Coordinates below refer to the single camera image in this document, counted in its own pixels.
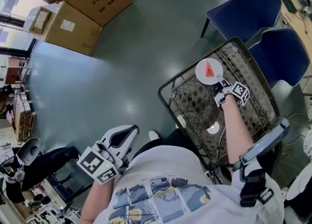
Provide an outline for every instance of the blue chair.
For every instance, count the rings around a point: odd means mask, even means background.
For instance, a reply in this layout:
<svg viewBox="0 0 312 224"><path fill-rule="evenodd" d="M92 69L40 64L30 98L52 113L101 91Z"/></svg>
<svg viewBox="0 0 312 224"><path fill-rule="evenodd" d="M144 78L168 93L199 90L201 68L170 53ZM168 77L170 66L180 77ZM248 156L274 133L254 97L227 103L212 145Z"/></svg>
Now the blue chair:
<svg viewBox="0 0 312 224"><path fill-rule="evenodd" d="M56 178L56 173L49 175L47 177L49 183L51 184L51 186L55 189L55 191L60 195L60 197L62 198L62 200L66 203L66 204L72 204L74 201L74 198L76 198L77 196L81 195L83 192L87 191L90 187L92 187L92 183L86 187L82 187L79 190L77 190L75 193L72 192L72 190L70 188L66 188L64 187L64 183L69 181L71 178L73 178L73 174L70 174L69 176L67 176L64 180L62 181L58 181Z"/></svg>
<svg viewBox="0 0 312 224"><path fill-rule="evenodd" d="M306 50L290 28L265 30L261 41L251 46L249 51L271 88L279 80L296 86L309 66Z"/></svg>
<svg viewBox="0 0 312 224"><path fill-rule="evenodd" d="M274 27L281 11L281 0L230 0L206 13L207 20L229 40L239 37L243 42L256 35L263 27Z"/></svg>

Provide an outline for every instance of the sneaker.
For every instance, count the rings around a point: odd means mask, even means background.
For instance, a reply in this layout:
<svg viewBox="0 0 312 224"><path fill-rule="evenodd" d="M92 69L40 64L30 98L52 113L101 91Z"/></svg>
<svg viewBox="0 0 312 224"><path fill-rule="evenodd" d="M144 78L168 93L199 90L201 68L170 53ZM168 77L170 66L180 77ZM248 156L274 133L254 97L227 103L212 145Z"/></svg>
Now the sneaker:
<svg viewBox="0 0 312 224"><path fill-rule="evenodd" d="M155 131L153 131L153 130L151 130L150 132L148 132L148 136L149 136L149 138L150 138L151 141L160 139L159 135L158 135Z"/></svg>
<svg viewBox="0 0 312 224"><path fill-rule="evenodd" d="M183 116L179 115L177 117L178 121L182 125L183 128L186 128L186 121L184 120Z"/></svg>

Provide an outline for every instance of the desk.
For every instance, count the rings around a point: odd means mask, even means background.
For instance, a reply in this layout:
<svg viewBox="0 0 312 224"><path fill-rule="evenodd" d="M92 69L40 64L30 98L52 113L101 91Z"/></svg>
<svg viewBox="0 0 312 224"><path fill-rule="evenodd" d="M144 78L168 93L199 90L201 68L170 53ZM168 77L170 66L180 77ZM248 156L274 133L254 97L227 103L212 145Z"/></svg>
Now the desk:
<svg viewBox="0 0 312 224"><path fill-rule="evenodd" d="M44 179L43 182L40 184L40 186L42 186L44 191L42 191L42 189L36 188L35 192L37 194L42 194L43 196L50 197L51 202L48 205L42 206L42 208L38 212L36 212L36 213L32 214L31 216L29 216L26 219L27 223L29 223L33 219L35 219L35 215L38 215L38 213L46 211L46 209L49 209L49 208L53 207L53 208L59 210L61 207L65 208L67 206L66 203L59 196L59 194L55 191L55 189L52 187L52 185L49 183L49 181L47 179Z"/></svg>
<svg viewBox="0 0 312 224"><path fill-rule="evenodd" d="M297 0L292 0L292 2L297 9L301 8ZM290 13L287 10L286 6L282 3L281 16L287 21L288 27L292 28L298 34L298 36L301 39L301 42L306 48L310 61L312 61L312 22L307 17L302 18L307 27L308 34L306 34L303 21L297 18L296 15Z"/></svg>

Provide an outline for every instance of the printed graphic on shirt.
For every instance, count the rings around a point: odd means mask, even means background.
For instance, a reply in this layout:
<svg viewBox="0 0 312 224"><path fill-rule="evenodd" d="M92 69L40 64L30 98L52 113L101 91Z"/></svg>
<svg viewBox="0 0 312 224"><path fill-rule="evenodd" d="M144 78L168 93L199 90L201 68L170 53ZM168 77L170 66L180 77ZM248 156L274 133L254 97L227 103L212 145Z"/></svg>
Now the printed graphic on shirt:
<svg viewBox="0 0 312 224"><path fill-rule="evenodd" d="M149 198L143 184L129 188L130 201L132 204L144 201Z"/></svg>
<svg viewBox="0 0 312 224"><path fill-rule="evenodd" d="M108 224L130 224L128 222L127 207L114 209L109 216Z"/></svg>
<svg viewBox="0 0 312 224"><path fill-rule="evenodd" d="M199 209L210 201L211 191L206 186L185 185L180 189L183 200L191 212Z"/></svg>
<svg viewBox="0 0 312 224"><path fill-rule="evenodd" d="M176 177L175 174L171 174L171 173L162 173L162 174L159 174L159 175L156 175L156 176L152 176L152 177L147 177L147 178L144 178L142 179L142 182L145 182L145 181L150 181L152 179L159 179L159 178L169 178L169 177Z"/></svg>
<svg viewBox="0 0 312 224"><path fill-rule="evenodd" d="M160 224L193 212L211 197L206 186L181 178L158 178L115 194L109 224Z"/></svg>
<svg viewBox="0 0 312 224"><path fill-rule="evenodd" d="M116 197L116 204L113 205L113 209L118 209L124 206L128 206L129 202L128 202L128 192L126 188L121 189L120 191L118 191L115 194Z"/></svg>
<svg viewBox="0 0 312 224"><path fill-rule="evenodd" d="M185 210L182 206L181 199L167 178L154 179L150 183L154 196L154 204L164 223L184 215Z"/></svg>
<svg viewBox="0 0 312 224"><path fill-rule="evenodd" d="M150 203L150 200L129 206L129 223L157 224L159 216Z"/></svg>

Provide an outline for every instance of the white device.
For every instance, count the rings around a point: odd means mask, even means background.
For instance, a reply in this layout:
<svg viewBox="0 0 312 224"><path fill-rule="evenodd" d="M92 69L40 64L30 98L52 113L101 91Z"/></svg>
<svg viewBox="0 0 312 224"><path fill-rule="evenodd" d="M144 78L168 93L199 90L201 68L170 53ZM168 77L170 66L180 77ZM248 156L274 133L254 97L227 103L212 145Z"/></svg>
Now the white device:
<svg viewBox="0 0 312 224"><path fill-rule="evenodd" d="M25 178L24 166L29 166L38 156L40 140L29 139L16 155L0 163L0 174L7 183L22 183Z"/></svg>
<svg viewBox="0 0 312 224"><path fill-rule="evenodd" d="M109 129L100 141L87 147L77 162L78 166L100 185L106 183L128 167L126 156L138 134L136 125Z"/></svg>
<svg viewBox="0 0 312 224"><path fill-rule="evenodd" d="M218 106L218 108L221 109L221 104L223 104L225 102L225 96L227 94L232 94L233 96L235 96L238 99L238 106L239 107L241 105L244 106L247 103L247 101L250 97L248 87L246 87L245 85L243 85L237 81L234 85L232 85L231 83L226 81L220 75L217 75L216 78L219 82L219 84L218 84L219 88L217 89L218 93L214 97L214 101L215 101L216 105Z"/></svg>
<svg viewBox="0 0 312 224"><path fill-rule="evenodd" d="M300 193L302 193L312 177L312 163L309 163L297 176L292 183L286 196L286 200L290 201Z"/></svg>

